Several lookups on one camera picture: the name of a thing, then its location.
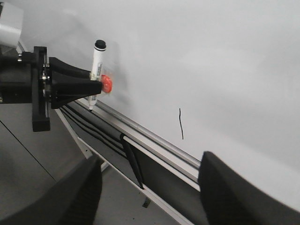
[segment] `black padded object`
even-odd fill
[[[42,198],[0,225],[92,225],[102,189],[98,157],[84,160]]]
[[[251,185],[211,152],[203,155],[199,185],[210,225],[300,225],[300,213]]]

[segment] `white marker barrel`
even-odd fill
[[[90,79],[92,81],[100,81],[101,70],[103,68],[103,53],[106,50],[106,43],[103,40],[97,40],[94,46],[94,56],[93,56],[93,67],[90,73]],[[93,106],[97,102],[97,95],[89,96],[89,110],[93,109]]]

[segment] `white surface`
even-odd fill
[[[16,48],[23,23],[23,10],[4,2],[0,13],[0,45]]]
[[[91,69],[94,41],[107,42],[103,102],[300,210],[300,1],[11,2],[30,49]]]

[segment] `marker cap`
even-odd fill
[[[105,41],[103,41],[103,40],[97,40],[96,42],[95,42],[95,47],[97,48],[97,49],[101,49],[101,50],[104,50],[104,49],[106,49],[106,43],[105,43]]]

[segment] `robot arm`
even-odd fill
[[[16,47],[23,12],[0,3],[0,44]],[[79,98],[100,94],[102,83],[90,80],[90,72],[50,57],[47,48],[5,56],[0,52],[0,104],[32,103],[34,132],[50,130],[48,106],[52,109]]]

